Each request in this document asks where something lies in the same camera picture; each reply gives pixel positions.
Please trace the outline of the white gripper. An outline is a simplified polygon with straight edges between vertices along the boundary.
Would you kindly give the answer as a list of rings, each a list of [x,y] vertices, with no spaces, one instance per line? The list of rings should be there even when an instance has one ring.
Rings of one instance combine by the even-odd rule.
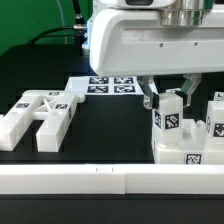
[[[224,71],[224,8],[206,13],[196,27],[162,26],[157,11],[103,10],[93,22],[90,66],[100,76],[138,76],[148,110],[159,107],[148,75],[187,73],[175,94],[189,107],[201,73]]]

